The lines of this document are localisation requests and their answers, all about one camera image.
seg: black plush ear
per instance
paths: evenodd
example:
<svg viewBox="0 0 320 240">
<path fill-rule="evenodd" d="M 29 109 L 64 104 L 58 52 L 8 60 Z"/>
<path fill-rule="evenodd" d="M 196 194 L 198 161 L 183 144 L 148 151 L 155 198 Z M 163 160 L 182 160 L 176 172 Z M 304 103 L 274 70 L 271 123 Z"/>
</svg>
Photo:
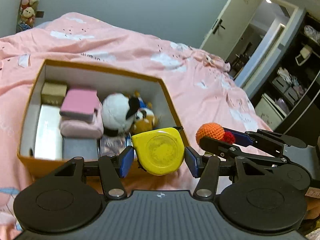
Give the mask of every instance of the black plush ear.
<svg viewBox="0 0 320 240">
<path fill-rule="evenodd" d="M 131 116 L 136 114 L 140 108 L 140 101 L 136 97 L 132 97 L 129 99 L 129 111 L 127 112 L 127 115 L 125 116 L 125 119 L 128 120 Z"/>
</svg>

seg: small brown box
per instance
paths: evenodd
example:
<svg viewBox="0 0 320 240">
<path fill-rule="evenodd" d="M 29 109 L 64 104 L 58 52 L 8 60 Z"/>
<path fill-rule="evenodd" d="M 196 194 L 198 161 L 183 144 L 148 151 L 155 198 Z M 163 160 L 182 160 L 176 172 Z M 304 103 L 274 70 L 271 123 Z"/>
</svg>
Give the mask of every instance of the small brown box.
<svg viewBox="0 0 320 240">
<path fill-rule="evenodd" d="M 41 91 L 42 104 L 61 106 L 67 93 L 67 85 L 44 83 Z"/>
</svg>

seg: white door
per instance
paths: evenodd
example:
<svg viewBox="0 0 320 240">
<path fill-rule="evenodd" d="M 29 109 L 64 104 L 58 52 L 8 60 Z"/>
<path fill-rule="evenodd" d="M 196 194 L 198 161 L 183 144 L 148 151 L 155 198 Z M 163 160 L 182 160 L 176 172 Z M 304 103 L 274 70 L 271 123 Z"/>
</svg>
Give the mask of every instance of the white door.
<svg viewBox="0 0 320 240">
<path fill-rule="evenodd" d="M 226 60 L 261 1 L 228 0 L 200 48 Z"/>
</svg>

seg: bed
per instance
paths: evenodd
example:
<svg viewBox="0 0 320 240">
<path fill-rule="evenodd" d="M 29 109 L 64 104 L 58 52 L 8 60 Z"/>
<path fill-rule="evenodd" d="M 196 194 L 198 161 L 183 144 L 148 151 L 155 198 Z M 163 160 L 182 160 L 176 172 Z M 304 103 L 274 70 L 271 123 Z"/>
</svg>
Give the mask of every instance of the bed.
<svg viewBox="0 0 320 240">
<path fill-rule="evenodd" d="M 228 76 L 229 63 L 184 44 L 121 29 L 98 19 L 68 13 L 16 35 L 0 39 L 0 239 L 21 228 L 13 214 L 15 196 L 33 179 L 18 160 L 23 112 L 43 60 L 95 62 L 160 77 L 166 84 L 191 146 L 204 123 L 233 130 L 269 127 L 255 114 L 246 93 Z M 247 152 L 266 155 L 255 148 Z M 197 183 L 185 163 L 174 173 L 156 177 L 133 167 L 123 184 L 133 189 L 188 189 Z M 221 179 L 218 191 L 227 184 Z"/>
</svg>

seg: open box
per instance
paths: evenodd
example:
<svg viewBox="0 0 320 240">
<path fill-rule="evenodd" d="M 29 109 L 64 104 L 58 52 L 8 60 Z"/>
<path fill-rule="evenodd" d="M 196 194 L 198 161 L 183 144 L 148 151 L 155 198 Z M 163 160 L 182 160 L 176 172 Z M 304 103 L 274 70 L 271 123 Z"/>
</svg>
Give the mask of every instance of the open box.
<svg viewBox="0 0 320 240">
<path fill-rule="evenodd" d="M 160 117 L 157 129 L 182 126 L 169 92 L 159 78 L 108 66 L 45 60 L 26 105 L 18 148 L 18 158 L 35 178 L 48 174 L 67 161 L 36 159 L 32 156 L 41 108 L 41 90 L 47 80 L 96 89 L 101 102 L 115 92 L 133 94 L 134 91 L 139 91 L 146 102 L 152 103 L 154 114 Z M 183 130 L 180 135 L 184 145 L 188 146 L 189 142 Z"/>
</svg>

